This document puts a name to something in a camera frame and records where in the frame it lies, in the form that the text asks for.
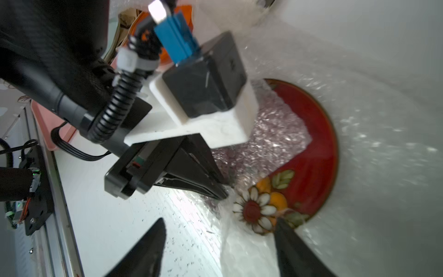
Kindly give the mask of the red floral plate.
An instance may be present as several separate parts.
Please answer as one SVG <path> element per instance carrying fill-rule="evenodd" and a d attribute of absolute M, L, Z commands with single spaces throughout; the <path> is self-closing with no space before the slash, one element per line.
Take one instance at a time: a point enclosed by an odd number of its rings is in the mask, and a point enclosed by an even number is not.
<path fill-rule="evenodd" d="M 279 218 L 292 229 L 306 223 L 328 198 L 339 165 L 336 132 L 318 101 L 294 84 L 277 79 L 266 83 L 305 123 L 311 142 L 237 198 L 233 215 L 257 234 L 273 233 Z"/>

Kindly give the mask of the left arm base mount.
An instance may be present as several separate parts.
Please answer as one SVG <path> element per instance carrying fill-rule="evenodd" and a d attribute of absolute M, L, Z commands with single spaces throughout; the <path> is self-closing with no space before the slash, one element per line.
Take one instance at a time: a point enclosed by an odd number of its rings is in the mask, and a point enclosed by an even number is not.
<path fill-rule="evenodd" d="M 25 234 L 31 236 L 45 225 L 46 220 L 54 212 L 53 195 L 42 148 L 40 146 L 30 148 L 24 155 L 24 160 L 20 162 L 19 168 L 32 175 L 32 182 L 28 182 L 28 195 L 31 199 L 22 220 Z"/>

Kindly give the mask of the clear bubble wrap sheet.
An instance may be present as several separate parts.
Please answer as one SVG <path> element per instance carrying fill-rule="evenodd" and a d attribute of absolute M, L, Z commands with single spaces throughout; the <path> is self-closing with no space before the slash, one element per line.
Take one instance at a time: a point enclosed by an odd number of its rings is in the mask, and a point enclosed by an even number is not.
<path fill-rule="evenodd" d="M 338 135 L 336 185 L 298 234 L 339 277 L 443 274 L 443 3 L 196 1 L 251 76 L 310 92 Z"/>

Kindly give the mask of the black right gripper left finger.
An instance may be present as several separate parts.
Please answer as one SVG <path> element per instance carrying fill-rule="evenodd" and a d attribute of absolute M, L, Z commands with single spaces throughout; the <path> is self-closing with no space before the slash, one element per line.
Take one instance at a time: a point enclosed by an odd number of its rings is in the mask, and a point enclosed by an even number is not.
<path fill-rule="evenodd" d="M 166 225 L 158 219 L 107 277 L 159 277 L 166 243 Z"/>

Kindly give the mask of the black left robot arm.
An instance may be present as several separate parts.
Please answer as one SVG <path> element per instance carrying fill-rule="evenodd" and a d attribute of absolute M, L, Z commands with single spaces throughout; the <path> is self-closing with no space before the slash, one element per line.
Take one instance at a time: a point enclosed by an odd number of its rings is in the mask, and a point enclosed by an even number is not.
<path fill-rule="evenodd" d="M 149 17 L 129 37 L 141 65 L 114 70 L 106 47 L 108 1 L 2 1 L 1 77 L 118 157 L 105 190 L 129 198 L 154 185 L 224 200 L 226 179 L 200 135 L 128 146 L 124 135 L 152 113 L 139 98 L 162 49 Z"/>

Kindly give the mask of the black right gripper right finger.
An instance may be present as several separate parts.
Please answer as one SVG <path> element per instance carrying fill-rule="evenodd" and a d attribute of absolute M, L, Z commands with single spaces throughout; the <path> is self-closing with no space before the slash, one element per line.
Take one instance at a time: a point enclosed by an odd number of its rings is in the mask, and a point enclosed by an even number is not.
<path fill-rule="evenodd" d="M 333 277 L 334 273 L 310 250 L 282 218 L 274 231 L 277 260 L 282 277 Z"/>

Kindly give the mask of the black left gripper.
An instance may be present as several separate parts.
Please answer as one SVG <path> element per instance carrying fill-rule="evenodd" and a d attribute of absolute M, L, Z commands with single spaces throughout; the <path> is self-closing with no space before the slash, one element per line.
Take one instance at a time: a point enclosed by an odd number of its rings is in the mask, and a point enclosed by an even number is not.
<path fill-rule="evenodd" d="M 198 134 L 135 144 L 105 175 L 105 191 L 123 199 L 158 186 L 224 200 L 227 183 Z"/>

